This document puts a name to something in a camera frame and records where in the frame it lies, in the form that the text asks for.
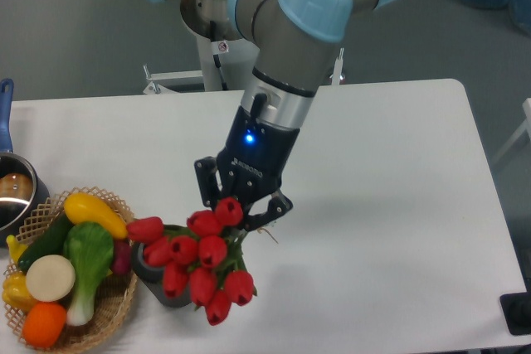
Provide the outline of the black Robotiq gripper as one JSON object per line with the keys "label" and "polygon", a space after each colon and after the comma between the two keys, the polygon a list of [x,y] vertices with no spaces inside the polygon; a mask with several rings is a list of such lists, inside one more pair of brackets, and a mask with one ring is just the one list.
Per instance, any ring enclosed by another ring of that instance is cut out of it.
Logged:
{"label": "black Robotiq gripper", "polygon": [[[194,162],[202,204],[215,208],[222,198],[236,197],[243,205],[243,219],[237,228],[245,231],[265,227],[291,211],[293,202],[279,189],[299,132],[254,120],[238,108],[217,158]],[[254,213],[256,201],[265,196],[265,209]]]}

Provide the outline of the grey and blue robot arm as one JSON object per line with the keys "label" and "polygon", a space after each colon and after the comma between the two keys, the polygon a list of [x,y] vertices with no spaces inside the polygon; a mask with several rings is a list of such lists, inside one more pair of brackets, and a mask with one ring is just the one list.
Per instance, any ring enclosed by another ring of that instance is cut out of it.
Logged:
{"label": "grey and blue robot arm", "polygon": [[223,150],[195,163],[205,206],[237,199],[246,231],[291,210],[281,174],[348,21],[393,1],[181,1],[183,22],[205,41],[205,87],[243,93]]}

